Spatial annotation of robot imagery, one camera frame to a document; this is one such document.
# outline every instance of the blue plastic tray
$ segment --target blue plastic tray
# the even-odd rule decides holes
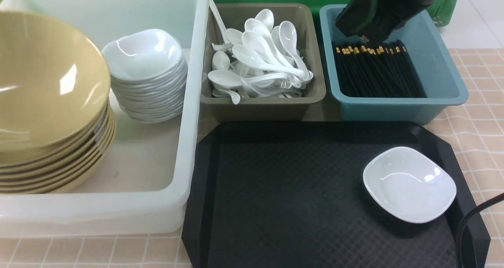
[[[411,121],[427,124],[449,105],[461,105],[469,92],[441,35],[424,11],[394,31],[386,40],[405,43],[427,98],[354,98],[340,90],[333,43],[358,42],[335,27],[345,4],[331,4],[320,11],[320,23],[331,93],[340,102],[343,121]]]

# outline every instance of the white bowl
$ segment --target white bowl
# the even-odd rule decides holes
[[[378,155],[364,169],[363,180],[383,209],[415,224],[441,216],[457,194],[450,175],[408,147],[392,148]]]
[[[103,56],[114,78],[140,83],[176,67],[182,48],[169,33],[149,29],[107,44]]]

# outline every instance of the plastic container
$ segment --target plastic container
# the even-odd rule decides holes
[[[123,35],[163,29],[180,41],[189,73],[182,117],[165,123],[134,123],[112,94],[117,136],[97,172],[67,194],[0,196],[0,237],[162,233],[181,227],[194,167],[208,1],[2,1],[2,10],[62,19],[99,48]]]
[[[315,25],[307,6],[296,3],[236,3],[220,4],[217,6],[226,28],[244,30],[245,21],[256,17],[265,8],[272,10],[275,15],[275,25],[282,21],[292,22],[297,30],[297,49],[304,62],[314,74],[312,82],[304,90],[303,98],[250,98],[242,99],[239,105],[233,105],[231,99],[213,98],[213,86],[205,76],[212,71],[212,57],[214,50],[212,43],[222,44],[222,35],[212,14],[209,15],[207,25],[207,40],[203,64],[203,86],[201,103],[220,122],[239,120],[301,120],[308,107],[320,102],[326,95],[324,71],[322,69],[319,44],[315,34]]]
[[[334,4],[324,6],[320,11],[329,85],[331,93],[340,102],[342,120],[427,124],[449,105],[461,105],[467,101],[469,92],[426,11],[394,31],[387,41],[401,40],[405,43],[427,98],[353,98],[342,94],[332,43],[360,40],[358,37],[346,38],[335,27],[335,19],[344,7],[344,4]]]

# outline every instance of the stack of white bowls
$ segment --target stack of white bowls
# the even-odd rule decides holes
[[[178,40],[159,29],[122,37],[105,46],[112,91],[131,119],[157,123],[182,113],[187,62]]]

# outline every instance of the gray plastic tray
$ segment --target gray plastic tray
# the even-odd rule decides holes
[[[243,31],[248,18],[269,8],[275,15],[275,25],[282,21],[292,22],[297,29],[298,49],[304,56],[305,63],[314,74],[313,81],[304,90],[303,98],[251,98],[242,99],[239,105],[233,105],[227,98],[212,98],[213,86],[207,79],[212,70],[212,43],[222,44],[222,37],[212,13],[209,14],[205,56],[203,59],[203,85],[201,103],[220,122],[225,121],[255,121],[255,120],[301,120],[308,107],[320,102],[326,95],[326,83],[322,69],[315,25],[311,11],[307,6],[297,3],[236,3],[218,4],[220,15],[226,28]]]

